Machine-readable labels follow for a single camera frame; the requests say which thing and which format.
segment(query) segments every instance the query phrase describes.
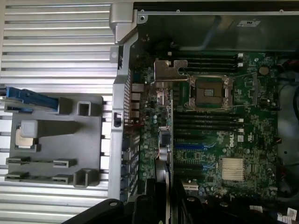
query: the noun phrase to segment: side panel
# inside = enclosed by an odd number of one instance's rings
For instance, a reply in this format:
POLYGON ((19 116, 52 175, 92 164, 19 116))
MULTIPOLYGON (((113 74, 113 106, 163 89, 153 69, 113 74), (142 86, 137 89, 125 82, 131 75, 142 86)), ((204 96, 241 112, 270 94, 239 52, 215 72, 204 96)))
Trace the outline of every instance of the side panel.
POLYGON ((101 0, 1 0, 0 84, 45 93, 103 96, 97 187, 5 182, 11 114, 0 108, 0 223, 61 223, 107 199, 118 47, 101 0))

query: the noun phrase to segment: cpu socket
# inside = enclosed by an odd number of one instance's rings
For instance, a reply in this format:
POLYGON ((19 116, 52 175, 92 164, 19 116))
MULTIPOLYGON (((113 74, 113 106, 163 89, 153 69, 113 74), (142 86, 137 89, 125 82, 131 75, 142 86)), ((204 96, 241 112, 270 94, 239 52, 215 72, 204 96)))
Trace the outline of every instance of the cpu socket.
POLYGON ((193 78, 190 100, 185 106, 196 108, 229 108, 233 105, 233 79, 227 76, 193 78))

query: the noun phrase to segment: motherboard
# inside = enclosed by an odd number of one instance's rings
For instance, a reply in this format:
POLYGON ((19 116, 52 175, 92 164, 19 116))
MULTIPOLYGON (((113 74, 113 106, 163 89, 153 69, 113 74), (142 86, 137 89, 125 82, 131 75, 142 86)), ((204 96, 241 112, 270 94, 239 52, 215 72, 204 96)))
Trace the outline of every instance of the motherboard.
POLYGON ((172 52, 182 63, 176 82, 154 86, 154 61, 136 66, 140 97, 139 193, 155 175, 155 159, 171 145, 172 171, 189 195, 277 197, 278 90, 275 55, 172 52), (170 108, 173 110, 170 119, 170 108), (172 142, 163 128, 172 128, 172 142))

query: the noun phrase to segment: chipset heatsink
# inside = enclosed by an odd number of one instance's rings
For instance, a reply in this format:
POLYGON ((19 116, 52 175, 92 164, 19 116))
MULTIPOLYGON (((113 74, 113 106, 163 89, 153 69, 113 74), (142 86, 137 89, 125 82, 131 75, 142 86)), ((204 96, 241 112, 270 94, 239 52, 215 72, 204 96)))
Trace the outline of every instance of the chipset heatsink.
POLYGON ((244 181, 245 165, 242 158, 222 159, 222 179, 225 181, 244 181))

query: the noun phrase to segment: cable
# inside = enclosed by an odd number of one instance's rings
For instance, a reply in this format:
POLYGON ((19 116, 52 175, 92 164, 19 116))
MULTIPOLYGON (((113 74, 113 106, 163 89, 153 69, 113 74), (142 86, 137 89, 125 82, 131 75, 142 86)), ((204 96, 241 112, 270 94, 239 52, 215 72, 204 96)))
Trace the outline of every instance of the cable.
POLYGON ((297 120, 299 121, 299 110, 298 110, 298 96, 299 96, 299 86, 297 87, 294 97, 293 97, 293 108, 296 115, 297 120))

